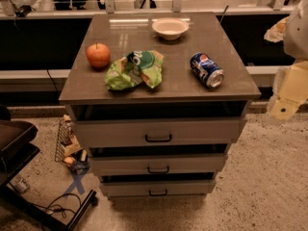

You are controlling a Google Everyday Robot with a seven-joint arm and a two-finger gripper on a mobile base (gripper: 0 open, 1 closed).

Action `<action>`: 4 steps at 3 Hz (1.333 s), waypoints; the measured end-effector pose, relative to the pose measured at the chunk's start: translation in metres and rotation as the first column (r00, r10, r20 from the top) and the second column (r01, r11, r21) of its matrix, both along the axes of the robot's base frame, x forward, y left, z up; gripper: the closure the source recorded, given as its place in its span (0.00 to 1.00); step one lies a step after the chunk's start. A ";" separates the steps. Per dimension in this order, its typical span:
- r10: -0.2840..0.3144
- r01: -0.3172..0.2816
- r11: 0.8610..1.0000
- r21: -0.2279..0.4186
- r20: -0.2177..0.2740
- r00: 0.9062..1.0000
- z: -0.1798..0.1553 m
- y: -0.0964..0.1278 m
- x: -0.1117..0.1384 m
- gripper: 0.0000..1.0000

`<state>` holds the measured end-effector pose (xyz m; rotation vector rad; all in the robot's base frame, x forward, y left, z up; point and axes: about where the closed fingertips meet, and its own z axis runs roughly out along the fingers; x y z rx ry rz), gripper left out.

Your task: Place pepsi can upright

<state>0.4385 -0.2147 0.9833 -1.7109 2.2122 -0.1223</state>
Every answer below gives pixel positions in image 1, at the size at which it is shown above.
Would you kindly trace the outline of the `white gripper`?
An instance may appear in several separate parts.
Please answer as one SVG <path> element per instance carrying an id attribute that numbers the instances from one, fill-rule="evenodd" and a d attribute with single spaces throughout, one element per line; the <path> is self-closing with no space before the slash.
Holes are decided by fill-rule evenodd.
<path id="1" fill-rule="evenodd" d="M 290 13 L 264 34 L 264 39 L 284 39 L 284 51 L 297 60 L 277 71 L 269 100 L 268 114 L 278 120 L 291 118 L 308 99 L 308 0 L 301 0 Z"/>

